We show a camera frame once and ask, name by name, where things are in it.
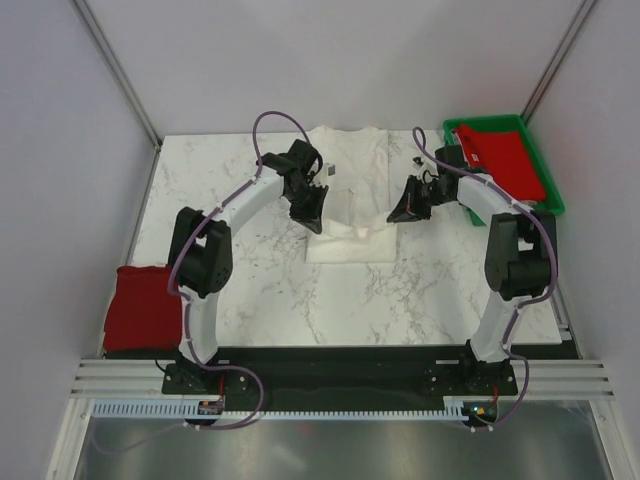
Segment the white printed t shirt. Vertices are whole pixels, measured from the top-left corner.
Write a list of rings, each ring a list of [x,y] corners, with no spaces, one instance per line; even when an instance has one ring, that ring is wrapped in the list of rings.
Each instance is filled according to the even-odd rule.
[[[307,240],[310,264],[392,263],[396,259],[397,227],[391,212],[389,132],[375,127],[342,131],[320,126],[309,133],[324,163],[336,174],[328,186],[323,231]]]

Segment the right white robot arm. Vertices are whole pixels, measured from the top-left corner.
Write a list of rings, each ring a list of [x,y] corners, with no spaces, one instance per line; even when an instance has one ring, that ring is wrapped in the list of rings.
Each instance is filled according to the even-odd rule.
[[[558,276],[556,219],[546,210],[533,210],[499,187],[489,172],[470,165],[459,145],[446,145],[428,156],[437,174],[427,169],[407,178],[389,223],[431,218],[432,209],[457,202],[470,208],[489,227],[484,275],[490,295],[479,327],[469,340],[475,359],[458,368],[458,381],[467,392],[483,392],[494,381],[490,364],[511,356],[513,334],[521,311],[546,300]]]

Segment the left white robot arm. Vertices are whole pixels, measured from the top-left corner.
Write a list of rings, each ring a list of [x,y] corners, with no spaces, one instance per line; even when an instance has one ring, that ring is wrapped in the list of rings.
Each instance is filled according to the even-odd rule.
[[[209,363],[218,351],[217,307],[220,292],[233,273],[233,237],[267,205],[284,198],[289,218],[314,234],[322,232],[322,211],[329,188],[314,181],[323,168],[321,154],[297,139],[285,153],[267,153],[256,175],[241,184],[209,215],[190,207],[175,219],[168,266],[168,293],[183,306],[181,354],[191,363],[185,382],[208,393],[219,382]]]

